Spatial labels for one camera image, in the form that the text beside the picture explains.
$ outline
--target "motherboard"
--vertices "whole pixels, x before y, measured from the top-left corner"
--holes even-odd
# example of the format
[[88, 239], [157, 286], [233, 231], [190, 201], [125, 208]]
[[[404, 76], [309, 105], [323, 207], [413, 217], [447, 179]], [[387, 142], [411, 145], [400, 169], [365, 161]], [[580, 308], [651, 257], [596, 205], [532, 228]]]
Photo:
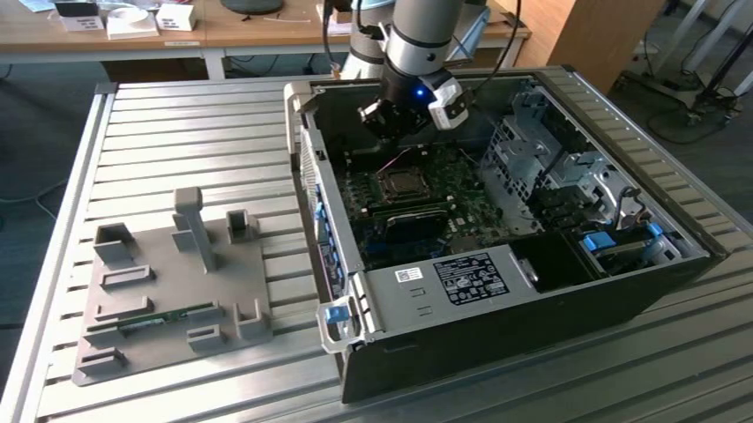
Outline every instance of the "motherboard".
[[407, 147], [337, 180], [367, 270], [499, 245], [509, 238], [477, 162], [456, 145]]

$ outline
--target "cable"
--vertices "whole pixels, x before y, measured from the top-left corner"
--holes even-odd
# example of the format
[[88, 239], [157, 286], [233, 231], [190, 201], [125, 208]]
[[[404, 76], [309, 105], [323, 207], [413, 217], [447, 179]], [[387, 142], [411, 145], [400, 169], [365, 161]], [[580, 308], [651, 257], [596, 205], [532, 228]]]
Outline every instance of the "cable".
[[614, 204], [614, 217], [611, 218], [611, 226], [614, 229], [619, 226], [619, 212], [622, 212], [622, 199], [627, 195], [627, 192], [632, 189], [632, 187], [627, 186], [619, 190], [616, 195], [616, 203]]
[[411, 149], [412, 149], [412, 147], [405, 148], [405, 149], [400, 152], [400, 154], [397, 154], [397, 155], [395, 156], [395, 158], [393, 158], [392, 160], [389, 160], [384, 166], [381, 166], [381, 169], [379, 169], [379, 170], [376, 171], [376, 174], [380, 174], [380, 173], [381, 173], [381, 170], [384, 170], [387, 167], [389, 167], [391, 164], [392, 164], [395, 161], [397, 161], [397, 159], [400, 158], [400, 156], [401, 156], [405, 152], [408, 152]]
[[[19, 203], [25, 203], [27, 201], [34, 201], [34, 204], [37, 205], [37, 207], [39, 209], [42, 209], [42, 211], [49, 215], [49, 217], [53, 220], [57, 220], [54, 213], [51, 213], [50, 210], [43, 206], [43, 204], [39, 201], [39, 198], [43, 197], [46, 194], [49, 194], [55, 188], [62, 186], [66, 182], [68, 182], [68, 180], [62, 179], [58, 183], [55, 183], [54, 185], [50, 185], [49, 187], [43, 188], [41, 191], [38, 191], [38, 193], [35, 193], [35, 195], [29, 196], [29, 197], [0, 198], [0, 204], [19, 204]], [[3, 225], [5, 225], [5, 223], [0, 219], [0, 231], [2, 230]]]
[[0, 323], [0, 330], [15, 330], [22, 329], [22, 323]]
[[265, 70], [264, 72], [261, 72], [261, 73], [256, 73], [256, 72], [250, 71], [250, 70], [246, 69], [242, 65], [240, 65], [238, 63], [236, 63], [234, 60], [237, 60], [237, 59], [234, 59], [233, 57], [230, 57], [230, 63], [234, 64], [234, 66], [237, 66], [241, 71], [245, 71], [245, 72], [250, 73], [254, 78], [258, 78], [258, 77], [264, 77], [264, 76], [272, 71], [273, 65], [277, 63], [277, 59], [278, 59], [278, 58], [280, 58], [280, 55], [274, 55], [274, 56], [273, 56], [272, 64], [269, 65], [269, 67], [266, 68], [266, 70]]
[[327, 54], [327, 59], [329, 60], [329, 67], [332, 68], [332, 73], [336, 76], [340, 72], [340, 64], [335, 62], [332, 50], [329, 49], [329, 17], [332, 16], [332, 8], [332, 1], [324, 0], [321, 12], [321, 41], [324, 45], [324, 53]]
[[648, 59], [648, 31], [643, 33], [643, 58], [646, 59], [646, 64], [648, 65], [650, 77], [654, 78], [656, 75], [654, 74], [654, 67], [650, 65]]
[[563, 148], [559, 149], [559, 151], [556, 152], [556, 155], [553, 156], [553, 159], [551, 160], [551, 163], [545, 166], [545, 168], [543, 169], [543, 172], [540, 172], [539, 176], [536, 176], [536, 179], [533, 179], [532, 189], [537, 188], [541, 185], [543, 181], [545, 180], [545, 177], [548, 176], [548, 174], [551, 172], [551, 169], [553, 169], [553, 167], [559, 163], [559, 160], [564, 156], [565, 152], [567, 152], [567, 150], [564, 150]]
[[359, 33], [365, 31], [365, 26], [361, 24], [361, 3], [363, 0], [357, 0], [357, 3], [355, 4], [355, 25], [357, 26]]
[[42, 209], [46, 215], [51, 218], [51, 220], [57, 220], [57, 216], [54, 216], [54, 213], [51, 213], [51, 211], [46, 207], [43, 207], [43, 204], [41, 201], [38, 201], [38, 198], [34, 198], [34, 203], [38, 206], [38, 208]]
[[671, 110], [667, 110], [664, 112], [659, 112], [655, 115], [652, 115], [647, 121], [646, 121], [646, 125], [648, 127], [648, 130], [654, 133], [654, 135], [656, 137], [659, 137], [660, 139], [663, 139], [667, 143], [674, 144], [674, 145], [690, 145], [690, 144], [695, 144], [698, 141], [702, 141], [703, 139], [706, 139], [707, 137], [710, 137], [711, 135], [714, 135], [716, 132], [719, 132], [723, 129], [723, 126], [712, 129], [711, 131], [706, 132], [704, 134], [698, 135], [696, 137], [688, 139], [687, 141], [678, 141], [674, 138], [667, 137], [666, 135], [663, 135], [656, 128], [654, 127], [654, 120], [662, 116], [666, 115], [671, 115], [674, 113], [676, 113], [679, 110], [682, 110], [684, 108], [684, 104], [679, 104], [675, 108], [672, 108]]
[[277, 64], [277, 60], [278, 60], [278, 59], [280, 59], [280, 55], [274, 55], [274, 56], [273, 56], [273, 60], [272, 60], [272, 64], [269, 65], [269, 67], [266, 68], [266, 70], [258, 74], [260, 77], [265, 77], [266, 74], [272, 71], [273, 65]]
[[475, 94], [480, 88], [485, 85], [485, 83], [488, 83], [493, 77], [496, 76], [496, 72], [499, 72], [499, 68], [501, 67], [501, 63], [504, 62], [504, 59], [507, 58], [507, 54], [509, 53], [509, 48], [512, 47], [512, 42], [515, 41], [515, 35], [517, 34], [517, 27], [520, 26], [520, 11], [521, 11], [521, 0], [517, 0], [517, 5], [515, 6], [515, 25], [512, 25], [512, 33], [509, 35], [509, 40], [507, 41], [507, 47], [504, 48], [504, 51], [501, 52], [501, 56], [499, 58], [499, 61], [496, 62], [496, 66], [493, 66], [493, 70], [491, 71], [491, 74], [485, 77], [485, 79], [483, 79], [483, 81], [480, 81], [480, 84], [477, 84], [477, 86], [472, 89], [472, 93]]
[[479, 162], [472, 159], [472, 157], [465, 153], [465, 151], [461, 148], [459, 148], [457, 150], [460, 150], [461, 155], [465, 156], [465, 158], [477, 166]]
[[65, 178], [59, 182], [57, 182], [54, 185], [50, 185], [49, 187], [43, 188], [41, 191], [38, 191], [35, 194], [33, 194], [29, 197], [0, 198], [0, 204], [17, 204], [17, 203], [25, 203], [26, 201], [35, 200], [38, 197], [49, 194], [57, 187], [62, 186], [66, 182], [68, 182], [68, 179]]
[[13, 65], [7, 64], [7, 70], [5, 71], [3, 76], [0, 77], [0, 79], [5, 79], [10, 76], [10, 72], [13, 71]]

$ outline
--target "gray floor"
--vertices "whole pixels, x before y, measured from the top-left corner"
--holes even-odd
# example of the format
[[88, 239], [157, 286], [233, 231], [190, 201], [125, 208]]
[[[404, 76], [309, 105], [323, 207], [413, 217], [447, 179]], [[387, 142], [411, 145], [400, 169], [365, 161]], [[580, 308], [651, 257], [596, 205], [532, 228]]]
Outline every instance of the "gray floor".
[[[680, 20], [680, 14], [658, 19], [648, 32], [648, 41], [666, 42]], [[678, 68], [678, 60], [688, 51], [694, 40], [707, 30], [708, 24], [696, 23], [667, 70]], [[712, 71], [731, 49], [736, 38], [730, 35], [719, 44], [702, 71]], [[284, 57], [266, 76], [300, 74], [305, 56]], [[252, 73], [261, 74], [272, 64], [272, 57], [258, 57], [240, 63]], [[321, 55], [312, 67], [325, 69]], [[753, 52], [747, 52], [726, 83], [734, 86], [753, 69]], [[0, 197], [23, 197], [66, 177], [74, 148], [94, 85], [106, 81], [98, 63], [15, 65], [6, 80], [0, 81]], [[640, 125], [648, 116], [670, 110], [675, 103], [646, 91], [638, 85], [610, 95], [618, 106]], [[714, 122], [686, 128], [680, 115], [656, 122], [663, 133], [679, 139], [694, 137], [715, 129]], [[753, 120], [743, 115], [711, 137], [694, 145], [666, 144], [700, 180], [712, 188], [738, 212], [753, 220], [753, 146], [748, 143]], [[62, 196], [58, 189], [42, 202], [55, 212]], [[0, 325], [19, 323], [25, 317], [34, 289], [35, 276], [53, 221], [31, 203], [0, 204]], [[0, 387], [10, 364], [19, 330], [0, 330]]]

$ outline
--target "black cable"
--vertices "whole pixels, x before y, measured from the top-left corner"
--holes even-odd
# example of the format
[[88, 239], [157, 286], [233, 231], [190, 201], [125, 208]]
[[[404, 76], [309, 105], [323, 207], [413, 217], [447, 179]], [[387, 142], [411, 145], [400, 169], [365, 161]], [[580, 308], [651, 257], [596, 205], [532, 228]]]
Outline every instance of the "black cable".
[[277, 63], [277, 59], [280, 58], [280, 55], [273, 55], [273, 60], [272, 60], [272, 64], [269, 65], [269, 67], [266, 68], [266, 70], [261, 73], [256, 73], [252, 70], [246, 69], [244, 66], [241, 66], [238, 63], [236, 63], [234, 61], [237, 59], [234, 59], [234, 57], [230, 57], [230, 63], [234, 64], [234, 66], [237, 66], [237, 68], [249, 73], [252, 75], [253, 78], [260, 78], [264, 77], [273, 69], [273, 65]]
[[22, 323], [0, 323], [0, 330], [15, 330], [22, 329]]
[[246, 69], [241, 64], [238, 64], [237, 62], [234, 62], [234, 58], [233, 58], [233, 57], [230, 57], [229, 59], [230, 59], [230, 64], [233, 64], [234, 67], [236, 67], [240, 71], [242, 71], [242, 72], [250, 74], [250, 77], [252, 77], [252, 78], [257, 78], [257, 77], [258, 77], [258, 75], [256, 75], [254, 72], [252, 72], [252, 71], [250, 71], [249, 69]]
[[269, 65], [269, 67], [266, 68], [266, 70], [258, 74], [260, 77], [265, 77], [266, 74], [272, 71], [273, 65], [277, 64], [277, 60], [278, 60], [278, 59], [280, 59], [280, 55], [273, 55], [272, 64]]
[[622, 199], [627, 195], [631, 188], [632, 187], [630, 186], [624, 187], [623, 189], [619, 190], [619, 193], [616, 195], [616, 203], [614, 204], [614, 216], [611, 218], [611, 227], [614, 229], [616, 229], [619, 226], [619, 212], [622, 212]]
[[533, 189], [539, 188], [540, 185], [543, 185], [543, 181], [545, 180], [545, 177], [549, 175], [551, 169], [553, 169], [553, 167], [556, 166], [556, 163], [561, 160], [561, 157], [564, 156], [565, 152], [567, 152], [567, 150], [564, 150], [563, 148], [560, 148], [559, 151], [556, 152], [556, 155], [553, 156], [553, 160], [545, 166], [545, 168], [543, 169], [543, 172], [540, 172], [539, 176], [536, 176], [536, 179], [532, 180], [532, 188]]
[[329, 60], [329, 67], [332, 71], [340, 70], [340, 65], [335, 62], [332, 56], [332, 50], [329, 49], [329, 17], [332, 16], [332, 2], [331, 0], [324, 0], [323, 11], [321, 11], [321, 41], [324, 45], [324, 53], [327, 54], [327, 59]]
[[10, 72], [13, 71], [13, 65], [7, 64], [7, 70], [5, 71], [3, 76], [0, 77], [0, 79], [5, 79], [10, 76]]
[[512, 26], [512, 33], [509, 35], [509, 40], [507, 41], [507, 47], [501, 52], [501, 56], [499, 58], [499, 61], [496, 62], [496, 66], [493, 66], [493, 70], [491, 71], [491, 74], [487, 76], [485, 79], [483, 79], [480, 84], [477, 84], [477, 86], [472, 89], [473, 94], [485, 85], [485, 83], [488, 83], [493, 79], [493, 77], [496, 76], [496, 72], [499, 72], [499, 68], [501, 67], [501, 62], [504, 62], [504, 59], [507, 58], [507, 54], [509, 53], [512, 42], [515, 41], [515, 35], [517, 34], [517, 27], [520, 26], [520, 10], [521, 10], [521, 0], [517, 0], [516, 10], [515, 10], [515, 25]]
[[646, 64], [648, 65], [650, 77], [654, 78], [656, 75], [654, 74], [654, 67], [650, 65], [648, 59], [648, 31], [643, 33], [643, 58], [646, 59]]
[[357, 26], [357, 31], [361, 33], [365, 30], [365, 26], [361, 24], [361, 3], [363, 0], [357, 0], [355, 4], [355, 25]]
[[654, 121], [656, 118], [666, 116], [666, 115], [671, 115], [674, 113], [676, 113], [679, 110], [684, 110], [684, 104], [679, 103], [678, 106], [675, 108], [672, 108], [671, 110], [666, 110], [663, 112], [659, 112], [656, 114], [654, 114], [646, 121], [646, 126], [648, 127], [648, 130], [652, 132], [652, 134], [659, 137], [662, 140], [664, 140], [667, 143], [674, 144], [674, 145], [690, 145], [690, 144], [695, 144], [698, 141], [702, 141], [703, 139], [706, 139], [707, 137], [710, 137], [711, 135], [714, 135], [716, 132], [719, 132], [723, 129], [723, 126], [719, 126], [718, 128], [715, 128], [714, 130], [706, 132], [704, 134], [698, 135], [696, 137], [686, 140], [686, 141], [678, 141], [676, 139], [663, 135], [659, 130], [656, 130], [655, 126], [654, 126]]

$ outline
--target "white label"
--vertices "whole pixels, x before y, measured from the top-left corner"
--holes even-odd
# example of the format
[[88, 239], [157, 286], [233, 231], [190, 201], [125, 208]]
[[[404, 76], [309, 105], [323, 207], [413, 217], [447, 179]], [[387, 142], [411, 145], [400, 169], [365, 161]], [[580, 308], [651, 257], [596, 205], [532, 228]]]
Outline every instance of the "white label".
[[201, 43], [198, 41], [165, 41], [165, 47], [180, 47], [180, 46], [198, 46]]
[[409, 280], [423, 278], [420, 274], [420, 269], [417, 267], [412, 267], [409, 269], [401, 269], [400, 271], [395, 271], [395, 278], [397, 278], [397, 282], [408, 282]]

